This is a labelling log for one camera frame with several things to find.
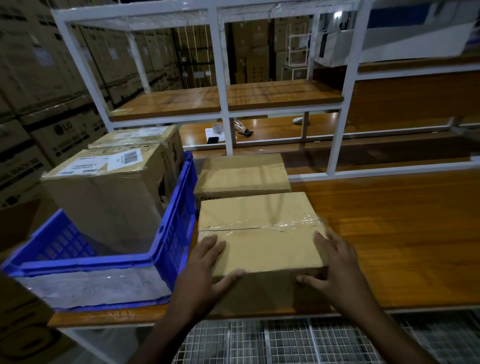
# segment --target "barcode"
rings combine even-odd
[[[137,151],[128,152],[123,156],[123,164],[129,164],[138,161]]]

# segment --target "smartphone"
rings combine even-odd
[[[217,144],[218,143],[218,136],[211,136],[207,140],[207,144]]]

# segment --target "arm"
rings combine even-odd
[[[438,364],[380,308],[360,270],[355,249],[333,231],[328,230],[327,235],[328,239],[316,231],[313,241],[328,257],[328,279],[302,275],[297,281],[319,290],[363,330],[388,364]]]
[[[207,236],[192,254],[177,278],[165,316],[155,325],[128,364],[171,363],[183,340],[199,321],[212,310],[245,273],[236,270],[220,282],[212,283],[212,269],[225,242],[216,244],[216,235]]]

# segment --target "wire mesh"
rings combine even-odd
[[[480,321],[472,311],[393,318],[441,364],[480,363]],[[367,336],[341,317],[201,322],[173,363],[382,364]]]

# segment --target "white rack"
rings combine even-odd
[[[480,70],[480,64],[468,64],[458,66],[424,67],[408,70],[395,70],[386,72],[371,72],[359,74],[357,69],[360,61],[362,45],[367,30],[367,23],[372,9],[373,0],[316,0],[294,2],[288,0],[188,0],[188,1],[148,1],[131,4],[105,5],[68,10],[53,10],[53,16],[57,26],[65,39],[66,45],[92,95],[99,113],[109,131],[114,128],[152,125],[159,123],[176,123],[183,121],[204,121],[221,118],[226,135],[227,155],[233,155],[235,138],[233,134],[233,118],[240,116],[255,116],[259,114],[282,114],[303,112],[303,125],[301,142],[318,140],[325,136],[307,137],[309,112],[338,109],[339,116],[333,134],[332,148],[326,173],[310,173],[289,176],[292,182],[317,181],[336,178],[353,178],[377,175],[419,173],[441,170],[469,169],[480,166],[480,162],[454,162],[421,165],[412,167],[392,167],[369,170],[353,170],[337,172],[336,165],[344,136],[347,122],[348,109],[352,98],[353,87],[357,80],[368,80],[389,77],[405,77],[433,73],[467,72]],[[225,39],[225,23],[271,19],[278,17],[313,15],[312,34],[310,41],[310,54],[316,54],[316,39],[319,34],[321,14],[357,11],[355,18],[355,30],[349,53],[349,61],[343,84],[342,103],[321,104],[312,106],[298,106],[271,109],[252,109],[244,111],[230,111],[227,103],[227,85],[229,84],[227,45]],[[157,29],[165,27],[178,27],[189,25],[210,26],[214,62],[216,66],[216,81],[220,98],[220,112],[211,114],[195,114],[175,117],[158,117],[141,120],[117,121],[113,124],[108,117],[108,108],[102,97],[101,91],[95,82],[92,71],[80,49],[78,41],[70,27],[71,23],[86,26],[96,26],[107,29],[132,32],[136,30]],[[142,80],[145,92],[149,92],[148,80],[140,59],[138,48],[132,36],[129,36],[132,53],[136,61],[138,72]],[[312,79],[313,57],[309,57],[307,79]],[[295,142],[297,138],[289,138],[287,142]]]

